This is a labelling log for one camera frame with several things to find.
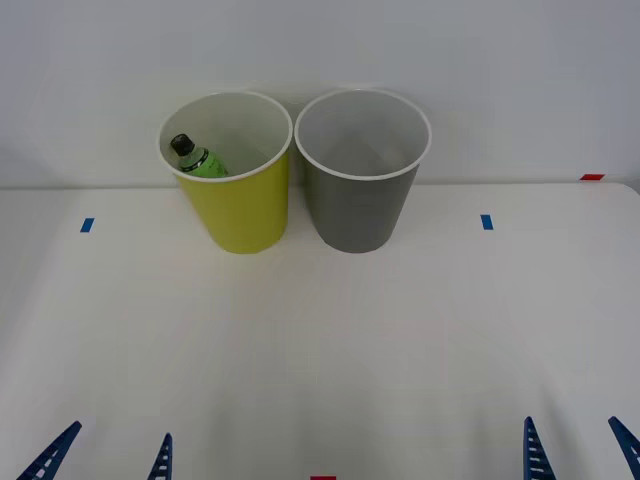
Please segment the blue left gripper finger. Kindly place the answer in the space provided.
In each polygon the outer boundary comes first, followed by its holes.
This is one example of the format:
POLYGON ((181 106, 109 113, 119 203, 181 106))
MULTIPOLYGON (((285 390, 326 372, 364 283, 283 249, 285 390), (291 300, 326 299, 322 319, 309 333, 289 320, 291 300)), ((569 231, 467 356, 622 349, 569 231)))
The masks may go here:
POLYGON ((17 480, 53 480, 82 424, 73 422, 17 477, 17 480))
POLYGON ((173 438, 170 433, 166 433, 147 479, 171 480, 172 463, 173 438))

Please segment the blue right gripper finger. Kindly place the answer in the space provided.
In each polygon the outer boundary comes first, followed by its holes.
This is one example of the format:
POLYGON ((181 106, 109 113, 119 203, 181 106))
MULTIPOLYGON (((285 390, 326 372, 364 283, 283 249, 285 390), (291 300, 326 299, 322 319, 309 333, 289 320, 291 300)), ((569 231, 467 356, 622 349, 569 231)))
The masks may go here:
POLYGON ((531 417, 524 420, 523 479, 554 480, 554 472, 531 417))
POLYGON ((608 424, 627 461, 635 480, 640 480, 640 442, 626 426, 616 417, 608 419, 608 424))

